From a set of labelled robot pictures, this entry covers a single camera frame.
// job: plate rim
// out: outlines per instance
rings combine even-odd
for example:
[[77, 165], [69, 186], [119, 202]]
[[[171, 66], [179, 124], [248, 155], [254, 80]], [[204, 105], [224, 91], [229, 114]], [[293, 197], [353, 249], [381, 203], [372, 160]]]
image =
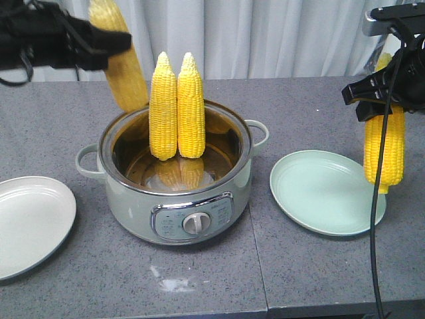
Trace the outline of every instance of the plate rim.
[[[277, 196], [277, 194], [276, 194], [276, 192], [274, 190], [274, 187], [272, 185], [273, 184], [273, 181], [274, 181], [273, 180], [273, 176], [277, 174], [276, 173], [277, 167], [281, 164], [282, 161], [286, 160], [290, 156], [294, 156], [294, 155], [302, 154], [302, 153], [321, 153], [321, 154], [328, 154], [328, 155], [331, 155], [331, 156], [338, 157], [338, 158], [340, 158], [342, 160], [352, 162], [354, 165], [359, 165], [360, 167], [362, 167], [361, 164], [357, 163], [356, 161], [352, 160], [351, 158], [348, 158], [348, 157], [343, 156], [341, 154], [337, 154], [337, 153], [333, 153], [333, 152], [329, 152], [329, 151], [324, 151], [324, 150], [300, 150], [300, 151], [289, 153], [289, 154], [285, 155], [284, 157], [280, 158], [273, 165], [273, 168], [272, 168], [272, 170], [270, 172], [270, 176], [269, 176], [269, 187], [270, 187], [270, 190], [272, 192], [272, 195], [273, 195], [273, 198], [274, 198], [275, 202], [279, 205], [280, 209], [285, 213], [285, 215], [287, 215], [290, 219], [292, 219], [293, 221], [295, 221], [297, 224], [301, 225], [302, 227], [305, 227], [306, 229], [308, 229], [310, 231], [313, 231], [315, 233], [319, 233], [319, 234], [322, 234], [322, 235], [332, 236], [332, 237], [349, 237], [349, 236], [359, 235], [361, 233], [364, 233], [365, 231], [368, 231], [370, 229], [370, 226], [367, 226], [365, 229], [362, 229], [360, 231], [353, 231], [353, 232], [350, 232], [350, 233], [348, 233], [348, 232], [340, 232], [340, 233], [338, 233], [338, 232], [330, 232], [330, 231], [326, 231], [326, 230], [323, 230], [323, 229], [318, 229], [318, 228], [312, 227], [312, 226], [308, 225], [307, 223], [305, 223], [304, 221], [296, 218], [293, 214], [291, 214], [290, 212], [288, 212], [283, 207], [283, 205], [282, 205], [281, 201], [278, 199], [278, 196]], [[386, 211], [386, 197], [383, 194], [381, 194], [380, 196], [383, 197], [384, 211], [383, 211], [382, 215], [379, 216], [378, 219], [375, 219], [375, 225], [378, 225], [380, 223], [380, 221], [383, 219], [383, 217], [385, 215], [385, 211]]]
[[[61, 244], [63, 244], [63, 242], [65, 241], [65, 239], [67, 238], [67, 236], [70, 233], [70, 230], [75, 222], [75, 218], [76, 218], [76, 199], [75, 196], [73, 194], [73, 192], [71, 191], [71, 189], [65, 185], [63, 182], [52, 178], [52, 177], [47, 177], [47, 176], [39, 176], [39, 175], [30, 175], [30, 176], [21, 176], [21, 177], [15, 177], [12, 179], [7, 179], [5, 181], [0, 182], [0, 186], [5, 185], [7, 183], [14, 183], [16, 181], [19, 180], [30, 180], [33, 179], [35, 181], [50, 181], [53, 182], [53, 185], [58, 185], [61, 189], [54, 189], [55, 191], [59, 192], [63, 197], [66, 197], [69, 201], [70, 207], [67, 209], [68, 212], [70, 213], [70, 220], [69, 220], [69, 224], [66, 225], [66, 227], [64, 228], [65, 231], [63, 234], [60, 235], [60, 240], [58, 240], [57, 242], [55, 242], [54, 247], [49, 250], [47, 252], [47, 254], [44, 254], [42, 257], [37, 257], [37, 259], [35, 261], [32, 261], [31, 263], [29, 263], [30, 265], [26, 265], [25, 267], [20, 267], [18, 270], [14, 270], [13, 272], [8, 272], [7, 274], [1, 274], [0, 271], [0, 281], [2, 280], [7, 280], [16, 276], [19, 276], [20, 274], [23, 274], [24, 272], [27, 272], [29, 270], [31, 270], [32, 268], [35, 268], [37, 265], [41, 264], [43, 261], [45, 261], [47, 258], [49, 258], [60, 246]], [[31, 187], [34, 187], [35, 184], [34, 183], [30, 183], [29, 185], [31, 185]]]

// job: pot handle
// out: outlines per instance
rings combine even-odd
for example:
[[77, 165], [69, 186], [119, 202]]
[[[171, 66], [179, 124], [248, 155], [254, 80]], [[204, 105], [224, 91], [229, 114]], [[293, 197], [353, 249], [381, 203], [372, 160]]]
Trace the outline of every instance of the pot handle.
[[82, 168], [81, 166], [81, 160], [84, 156], [86, 156], [89, 153], [98, 152], [98, 145], [97, 144], [90, 144], [86, 147], [82, 148], [75, 157], [75, 166], [77, 167], [77, 171], [88, 178], [94, 178], [98, 181], [105, 180], [105, 173], [102, 171], [89, 171], [88, 169]]
[[252, 147], [252, 156], [257, 156], [262, 151], [264, 146], [266, 146], [266, 142], [268, 138], [270, 137], [270, 133], [267, 129], [267, 126], [265, 126], [263, 123], [259, 121], [245, 120], [245, 123], [246, 125], [248, 125], [248, 127], [259, 128], [266, 135], [261, 141], [259, 141], [258, 143], [254, 143]]

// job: pot rim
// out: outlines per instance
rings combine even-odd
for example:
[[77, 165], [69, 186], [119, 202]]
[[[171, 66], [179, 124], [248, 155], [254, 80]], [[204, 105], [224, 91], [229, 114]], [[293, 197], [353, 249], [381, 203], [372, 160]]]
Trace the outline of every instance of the pot rim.
[[157, 195], [157, 196], [185, 196], [185, 195], [194, 195], [198, 193], [202, 193], [205, 191], [210, 191], [220, 185], [223, 185], [234, 178], [234, 176], [245, 167], [248, 160], [252, 157], [252, 135], [248, 128], [246, 122], [234, 111], [223, 106], [219, 103], [212, 102], [210, 100], [204, 100], [205, 107], [210, 108], [213, 112], [220, 112], [225, 115], [227, 118], [232, 120], [232, 122], [236, 122], [236, 127], [241, 131], [242, 138], [242, 153], [238, 158], [236, 164], [232, 167], [232, 169], [218, 181], [208, 184], [204, 187], [184, 190], [184, 191], [156, 191], [154, 189], [149, 189], [143, 187], [139, 184], [136, 184], [126, 178], [115, 166], [114, 161], [112, 160], [112, 148], [114, 146], [115, 141], [117, 140], [116, 134], [120, 132], [123, 126], [127, 124], [130, 120], [135, 118], [137, 114], [142, 112], [148, 112], [149, 106], [143, 108], [141, 110], [136, 110], [130, 113], [122, 113], [113, 119], [106, 129], [102, 133], [102, 137], [99, 141], [98, 148], [98, 158], [100, 163], [102, 164], [102, 168], [105, 172], [112, 177], [116, 182], [123, 185], [126, 188], [132, 189], [138, 193], [144, 193], [148, 195]]

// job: table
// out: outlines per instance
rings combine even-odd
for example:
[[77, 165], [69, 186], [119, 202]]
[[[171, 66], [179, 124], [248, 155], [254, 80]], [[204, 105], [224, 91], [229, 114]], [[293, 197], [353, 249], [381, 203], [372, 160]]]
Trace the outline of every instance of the table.
[[[334, 238], [287, 217], [268, 178], [298, 150], [327, 150], [362, 162], [363, 123], [341, 89], [359, 77], [205, 81], [205, 98], [270, 130], [253, 162], [249, 205], [223, 234], [163, 247], [114, 219], [104, 188], [74, 167], [120, 109], [106, 82], [0, 87], [1, 181], [44, 175], [74, 193], [77, 217], [64, 244], [21, 276], [0, 282], [0, 318], [299, 318], [374, 311], [367, 234]], [[386, 310], [425, 309], [423, 114], [406, 116], [406, 170], [390, 189], [377, 227]], [[180, 280], [184, 289], [164, 289]]]

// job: white curtain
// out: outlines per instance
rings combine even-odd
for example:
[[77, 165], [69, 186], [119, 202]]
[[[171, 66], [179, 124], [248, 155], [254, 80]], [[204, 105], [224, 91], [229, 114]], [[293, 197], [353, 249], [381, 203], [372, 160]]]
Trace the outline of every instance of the white curtain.
[[[56, 2], [71, 15], [88, 18], [89, 0]], [[205, 79], [364, 74], [379, 41], [362, 33], [365, 11], [396, 0], [116, 2], [149, 80], [161, 51], [169, 55], [176, 74], [185, 52], [192, 52]], [[80, 77], [105, 79], [103, 72], [80, 71]], [[76, 76], [73, 70], [38, 68], [34, 80]]]

